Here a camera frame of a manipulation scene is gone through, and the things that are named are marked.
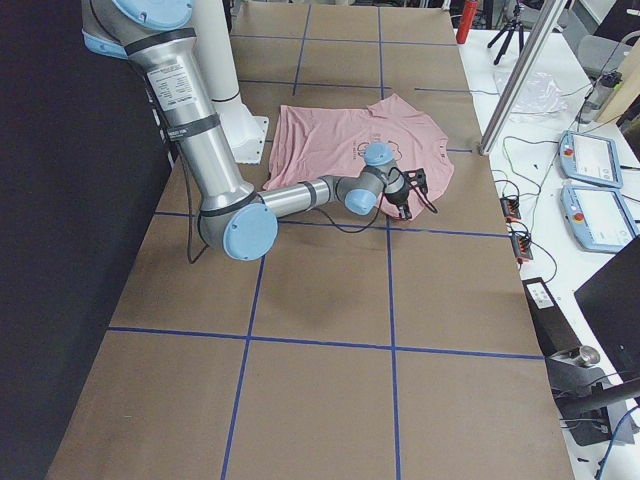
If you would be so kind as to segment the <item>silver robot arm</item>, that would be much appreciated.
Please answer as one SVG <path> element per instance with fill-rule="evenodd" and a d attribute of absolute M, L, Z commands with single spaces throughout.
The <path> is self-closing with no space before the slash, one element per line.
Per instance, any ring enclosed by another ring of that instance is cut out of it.
<path fill-rule="evenodd" d="M 201 194 L 203 242 L 236 260 L 252 261 L 273 246 L 281 217 L 341 202 L 364 216 L 388 201 L 411 216 L 409 183 L 390 147 L 370 145 L 356 177 L 324 175 L 271 191 L 256 191 L 241 162 L 266 136 L 268 121 L 244 105 L 221 1 L 85 1 L 88 50 L 134 66 L 150 88 L 170 141 Z"/>

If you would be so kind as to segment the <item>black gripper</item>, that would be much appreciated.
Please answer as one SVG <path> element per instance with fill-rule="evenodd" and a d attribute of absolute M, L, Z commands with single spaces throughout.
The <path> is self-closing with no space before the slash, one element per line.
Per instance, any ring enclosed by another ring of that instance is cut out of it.
<path fill-rule="evenodd" d="M 385 199 L 398 209 L 399 217 L 403 220 L 411 220 L 409 210 L 410 187 L 403 172 L 390 172 L 388 183 L 384 191 Z"/>

